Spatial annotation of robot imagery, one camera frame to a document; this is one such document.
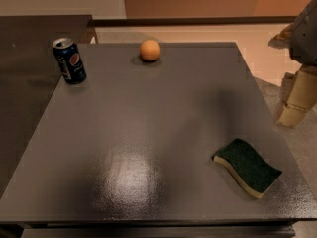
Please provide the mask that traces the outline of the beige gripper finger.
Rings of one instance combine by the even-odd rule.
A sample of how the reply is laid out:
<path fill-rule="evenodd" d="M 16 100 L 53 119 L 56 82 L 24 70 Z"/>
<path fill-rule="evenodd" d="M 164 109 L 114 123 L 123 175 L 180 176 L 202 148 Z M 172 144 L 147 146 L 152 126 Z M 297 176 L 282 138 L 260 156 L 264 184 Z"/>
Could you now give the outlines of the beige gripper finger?
<path fill-rule="evenodd" d="M 274 118 L 277 124 L 295 127 L 317 104 L 317 67 L 304 64 L 282 80 Z"/>
<path fill-rule="evenodd" d="M 276 34 L 269 40 L 268 45 L 275 49 L 287 49 L 289 47 L 292 28 L 292 24 L 285 27 L 283 30 L 281 30 L 278 34 Z"/>

